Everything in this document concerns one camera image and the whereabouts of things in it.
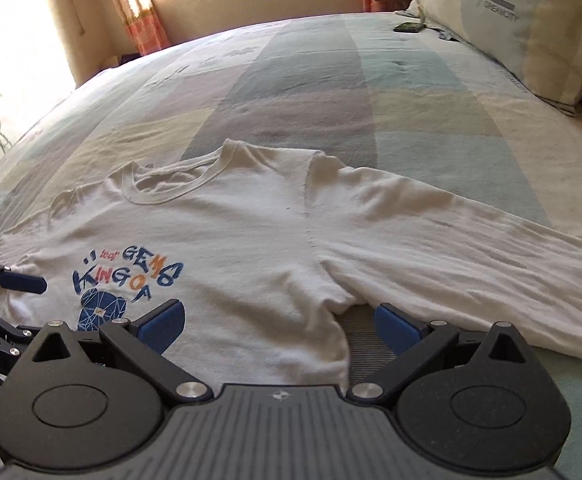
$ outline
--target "t-shirt collar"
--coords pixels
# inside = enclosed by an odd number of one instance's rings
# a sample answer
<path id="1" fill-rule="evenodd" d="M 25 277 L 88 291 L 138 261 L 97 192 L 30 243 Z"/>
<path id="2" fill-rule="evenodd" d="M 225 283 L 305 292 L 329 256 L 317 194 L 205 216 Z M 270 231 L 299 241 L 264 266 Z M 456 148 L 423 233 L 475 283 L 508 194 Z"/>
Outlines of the t-shirt collar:
<path id="1" fill-rule="evenodd" d="M 186 193 L 203 186 L 222 172 L 231 161 L 238 144 L 239 142 L 235 140 L 226 139 L 223 145 L 213 153 L 196 156 L 196 158 L 190 158 L 188 160 L 182 160 L 161 168 L 147 168 L 138 165 L 136 162 L 127 164 L 122 168 L 122 194 L 129 202 L 139 205 L 161 204 L 183 196 Z M 209 163 L 211 163 L 211 165 L 206 168 L 202 175 L 186 184 L 182 184 L 181 186 L 157 192 L 139 190 L 136 186 L 136 183 L 140 178 L 162 174 L 166 176 L 169 173 L 192 170 L 193 168 Z"/>

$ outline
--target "white pillowcase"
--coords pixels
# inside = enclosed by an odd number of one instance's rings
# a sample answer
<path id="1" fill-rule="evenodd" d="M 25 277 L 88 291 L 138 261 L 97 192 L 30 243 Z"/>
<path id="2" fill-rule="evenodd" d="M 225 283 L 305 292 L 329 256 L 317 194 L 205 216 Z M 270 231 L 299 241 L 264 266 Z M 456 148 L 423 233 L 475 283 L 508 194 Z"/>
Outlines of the white pillowcase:
<path id="1" fill-rule="evenodd" d="M 537 96 L 582 97 L 582 0 L 413 0 L 408 10 L 497 59 Z"/>

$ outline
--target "t-shirt sleeve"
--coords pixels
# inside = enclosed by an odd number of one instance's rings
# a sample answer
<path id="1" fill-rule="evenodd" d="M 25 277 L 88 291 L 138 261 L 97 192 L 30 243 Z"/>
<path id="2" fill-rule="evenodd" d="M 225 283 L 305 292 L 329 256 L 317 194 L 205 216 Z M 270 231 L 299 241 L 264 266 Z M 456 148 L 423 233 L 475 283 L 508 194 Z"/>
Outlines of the t-shirt sleeve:
<path id="1" fill-rule="evenodd" d="M 55 219 L 66 219 L 79 200 L 82 188 L 60 193 L 52 204 L 27 216 L 0 234 L 0 263 L 17 266 L 26 257 L 49 242 Z"/>
<path id="2" fill-rule="evenodd" d="M 322 152 L 305 198 L 315 257 L 371 306 L 468 330 L 507 320 L 582 358 L 582 239 Z"/>

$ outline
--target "bedspread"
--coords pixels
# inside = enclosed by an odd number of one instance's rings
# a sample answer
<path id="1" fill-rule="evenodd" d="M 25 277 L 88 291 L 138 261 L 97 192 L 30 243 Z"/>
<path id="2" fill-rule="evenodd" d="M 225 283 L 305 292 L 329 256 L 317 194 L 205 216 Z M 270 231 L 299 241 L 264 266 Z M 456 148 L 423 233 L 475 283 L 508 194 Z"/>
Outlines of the bedspread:
<path id="1" fill-rule="evenodd" d="M 0 161 L 0 232 L 129 160 L 168 164 L 230 137 L 324 150 L 582 237 L 582 112 L 565 117 L 435 31 L 393 32 L 402 21 L 350 14 L 255 25 L 101 73 Z M 353 362 L 368 360 L 355 345 L 361 329 L 351 330 L 365 316 L 341 321 Z M 558 468 L 582 479 L 582 361 L 537 352 L 573 415 Z M 386 349 L 377 356 L 376 366 Z"/>

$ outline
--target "metal screw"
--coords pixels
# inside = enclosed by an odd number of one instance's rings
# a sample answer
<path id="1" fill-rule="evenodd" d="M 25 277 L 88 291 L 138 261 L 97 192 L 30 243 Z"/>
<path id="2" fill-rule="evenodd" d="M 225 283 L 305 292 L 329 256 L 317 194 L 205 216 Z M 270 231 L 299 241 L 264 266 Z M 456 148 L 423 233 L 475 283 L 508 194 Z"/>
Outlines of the metal screw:
<path id="1" fill-rule="evenodd" d="M 178 384 L 178 387 L 175 389 L 175 393 L 187 399 L 197 399 L 198 397 L 202 397 L 207 391 L 208 388 L 197 381 Z"/>
<path id="2" fill-rule="evenodd" d="M 382 387 L 375 383 L 359 383 L 351 391 L 360 399 L 376 399 L 384 393 Z"/>

